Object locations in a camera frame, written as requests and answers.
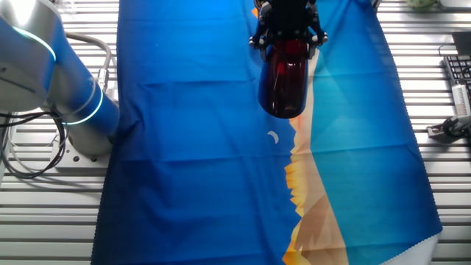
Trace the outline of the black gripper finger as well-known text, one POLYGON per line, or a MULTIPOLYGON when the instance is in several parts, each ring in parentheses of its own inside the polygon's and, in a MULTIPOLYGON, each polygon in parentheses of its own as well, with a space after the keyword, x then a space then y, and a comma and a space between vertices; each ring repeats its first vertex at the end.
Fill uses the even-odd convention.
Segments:
POLYGON ((321 28, 319 18, 314 16, 308 26, 309 58, 312 59, 316 54, 316 48, 322 46, 327 41, 327 33, 321 28))
POLYGON ((270 52, 274 42, 275 37, 272 34, 270 23, 259 21, 255 30, 255 34, 249 38, 249 45, 253 49, 260 51, 262 61, 270 61, 270 52))

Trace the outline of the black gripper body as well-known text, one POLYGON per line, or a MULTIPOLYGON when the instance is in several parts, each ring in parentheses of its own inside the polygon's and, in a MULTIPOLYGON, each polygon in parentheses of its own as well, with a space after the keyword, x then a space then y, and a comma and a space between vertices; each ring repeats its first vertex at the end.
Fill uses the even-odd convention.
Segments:
POLYGON ((272 34, 279 32, 287 38, 308 34, 311 19, 319 11, 316 0, 267 0, 259 1, 259 21, 271 25, 272 34))

